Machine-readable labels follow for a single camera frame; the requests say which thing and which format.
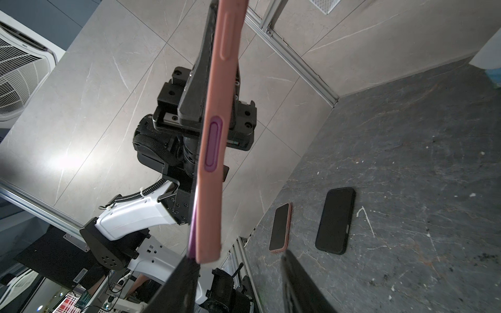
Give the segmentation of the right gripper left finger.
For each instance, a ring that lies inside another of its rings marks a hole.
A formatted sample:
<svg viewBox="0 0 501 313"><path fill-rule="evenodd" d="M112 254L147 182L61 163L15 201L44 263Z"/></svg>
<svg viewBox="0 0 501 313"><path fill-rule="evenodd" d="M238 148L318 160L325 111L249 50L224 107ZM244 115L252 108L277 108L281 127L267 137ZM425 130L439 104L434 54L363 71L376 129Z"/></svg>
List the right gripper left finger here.
<svg viewBox="0 0 501 313"><path fill-rule="evenodd" d="M196 260L185 256L143 312L194 312L199 272Z"/></svg>

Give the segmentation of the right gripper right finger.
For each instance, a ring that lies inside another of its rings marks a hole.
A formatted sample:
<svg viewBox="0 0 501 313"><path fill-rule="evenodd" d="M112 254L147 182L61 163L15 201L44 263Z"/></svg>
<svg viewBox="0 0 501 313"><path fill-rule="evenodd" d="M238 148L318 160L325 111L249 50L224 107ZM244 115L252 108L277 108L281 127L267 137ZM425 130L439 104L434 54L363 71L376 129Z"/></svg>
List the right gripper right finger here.
<svg viewBox="0 0 501 313"><path fill-rule="evenodd" d="M290 250L281 256L281 275L285 312L336 312Z"/></svg>

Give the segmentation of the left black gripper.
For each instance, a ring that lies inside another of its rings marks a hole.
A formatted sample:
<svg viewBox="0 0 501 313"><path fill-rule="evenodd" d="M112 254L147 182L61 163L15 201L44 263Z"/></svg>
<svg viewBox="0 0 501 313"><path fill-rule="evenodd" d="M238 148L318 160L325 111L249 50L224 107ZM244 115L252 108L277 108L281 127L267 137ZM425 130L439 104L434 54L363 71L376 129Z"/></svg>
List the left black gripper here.
<svg viewBox="0 0 501 313"><path fill-rule="evenodd" d="M199 140L202 135L218 6L219 1L210 3L194 68L176 67L172 79L164 84L157 97L157 108L152 120L154 129L160 133L195 140ZM254 143L257 108L253 101L247 104L240 100L240 87L241 77L237 71L226 146L249 151Z"/></svg>

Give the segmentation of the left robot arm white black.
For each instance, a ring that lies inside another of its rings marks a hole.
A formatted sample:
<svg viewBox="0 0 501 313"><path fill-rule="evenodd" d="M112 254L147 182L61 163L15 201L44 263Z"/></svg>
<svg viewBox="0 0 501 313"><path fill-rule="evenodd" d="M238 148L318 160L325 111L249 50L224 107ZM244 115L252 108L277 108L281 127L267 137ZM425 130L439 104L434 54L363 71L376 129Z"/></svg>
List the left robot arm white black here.
<svg viewBox="0 0 501 313"><path fill-rule="evenodd" d="M258 312L251 278L204 271L221 252L227 148L249 151L257 109L240 100L239 45L246 1L212 1L198 58L177 67L153 114L133 135L141 164L160 180L117 195L80 231L117 282L104 281L107 312Z"/></svg>

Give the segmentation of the black phone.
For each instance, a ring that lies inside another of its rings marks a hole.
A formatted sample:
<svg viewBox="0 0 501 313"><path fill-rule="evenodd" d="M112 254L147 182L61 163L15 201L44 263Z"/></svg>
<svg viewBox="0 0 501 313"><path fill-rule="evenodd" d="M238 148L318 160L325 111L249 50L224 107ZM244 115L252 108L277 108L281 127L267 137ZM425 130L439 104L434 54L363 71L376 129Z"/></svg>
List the black phone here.
<svg viewBox="0 0 501 313"><path fill-rule="evenodd" d="M352 187L327 192L318 227L315 247L323 252L346 252L356 191Z"/></svg>

